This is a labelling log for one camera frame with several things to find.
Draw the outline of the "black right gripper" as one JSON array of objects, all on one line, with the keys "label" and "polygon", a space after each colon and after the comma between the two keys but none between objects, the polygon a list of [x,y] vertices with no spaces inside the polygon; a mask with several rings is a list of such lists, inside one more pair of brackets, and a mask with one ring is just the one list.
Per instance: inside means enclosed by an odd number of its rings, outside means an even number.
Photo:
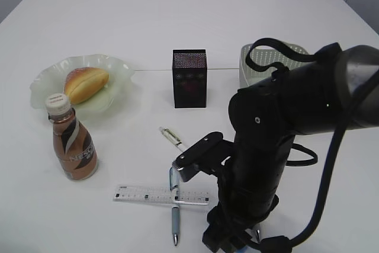
[{"label": "black right gripper", "polygon": [[222,134],[207,134],[204,143],[210,162],[226,160],[218,174],[219,203],[207,216],[202,242],[211,251],[236,252],[232,230],[246,230],[265,220],[276,207],[276,191],[290,154],[294,136],[264,148],[256,140],[236,136],[234,142]]}]

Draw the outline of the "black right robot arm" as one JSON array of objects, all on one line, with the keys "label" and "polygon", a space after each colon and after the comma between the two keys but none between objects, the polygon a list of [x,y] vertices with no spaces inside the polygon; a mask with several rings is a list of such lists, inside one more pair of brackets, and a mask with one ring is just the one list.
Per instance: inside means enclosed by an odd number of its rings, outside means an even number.
[{"label": "black right robot arm", "polygon": [[[378,50],[337,43],[301,55],[273,39],[259,41],[304,63],[289,69],[270,64],[270,78],[238,90],[229,103],[232,142],[220,133],[201,142],[199,169],[217,177],[219,202],[207,216],[203,243],[213,252],[250,246],[261,252],[291,252],[317,228],[329,191],[336,156],[347,130],[378,126]],[[332,132],[332,140],[308,225],[294,238],[254,242],[247,229],[265,220],[278,204],[282,172],[297,135]]]}]

